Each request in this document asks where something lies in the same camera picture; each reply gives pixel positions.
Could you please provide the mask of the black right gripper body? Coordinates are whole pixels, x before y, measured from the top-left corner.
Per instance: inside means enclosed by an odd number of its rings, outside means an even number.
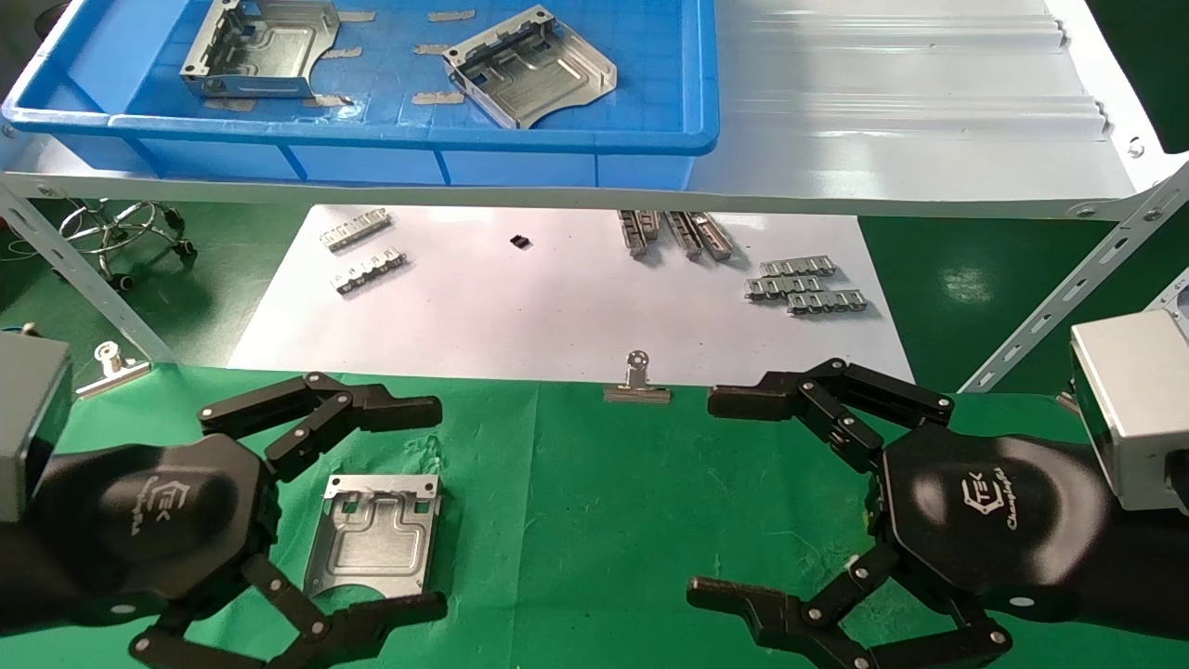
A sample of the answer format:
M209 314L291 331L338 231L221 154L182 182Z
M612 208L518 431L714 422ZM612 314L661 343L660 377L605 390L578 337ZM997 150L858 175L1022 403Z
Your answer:
M1084 614L1088 560L1116 509L1087 446L913 429L883 450L880 482L902 583L927 606Z

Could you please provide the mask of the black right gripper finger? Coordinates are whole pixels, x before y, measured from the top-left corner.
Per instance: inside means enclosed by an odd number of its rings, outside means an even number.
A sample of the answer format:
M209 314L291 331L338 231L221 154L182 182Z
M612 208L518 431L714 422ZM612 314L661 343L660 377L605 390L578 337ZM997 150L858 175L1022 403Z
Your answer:
M768 372L754 386L717 385L707 412L721 419L798 419L857 473L880 471L883 437L855 411L914 429L946 427L954 402L900 378L842 359L805 372Z
M740 617L754 643L807 658L817 668L984 668L1013 648L1013 638L968 597L949 598L955 623L939 635L862 646L841 621L881 585L902 572L902 556L874 545L809 600L750 583L698 576L686 600L697 610Z

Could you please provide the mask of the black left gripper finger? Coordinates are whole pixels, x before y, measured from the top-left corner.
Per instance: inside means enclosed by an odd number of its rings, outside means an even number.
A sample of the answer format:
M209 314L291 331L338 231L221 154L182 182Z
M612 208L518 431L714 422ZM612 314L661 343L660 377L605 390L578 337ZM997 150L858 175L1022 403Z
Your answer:
M264 452L273 478L292 482L356 429L429 428L440 424L442 415L438 397L396 398L379 384L346 385L313 372L214 402L199 411L197 419L205 435L229 438L294 423Z
M194 618L175 607L136 636L131 657L149 668L331 668L377 657L395 627L442 620L449 613L445 594L428 592L354 604L327 617L266 557L247 558L241 573L296 630L284 652L264 661L187 640Z

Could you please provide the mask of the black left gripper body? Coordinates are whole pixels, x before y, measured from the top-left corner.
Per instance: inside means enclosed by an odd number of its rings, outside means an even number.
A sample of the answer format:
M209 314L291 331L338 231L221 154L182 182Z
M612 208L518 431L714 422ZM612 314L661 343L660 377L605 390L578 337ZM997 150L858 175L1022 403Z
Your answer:
M33 627L212 617L278 529L279 484L235 438L57 454L33 496Z

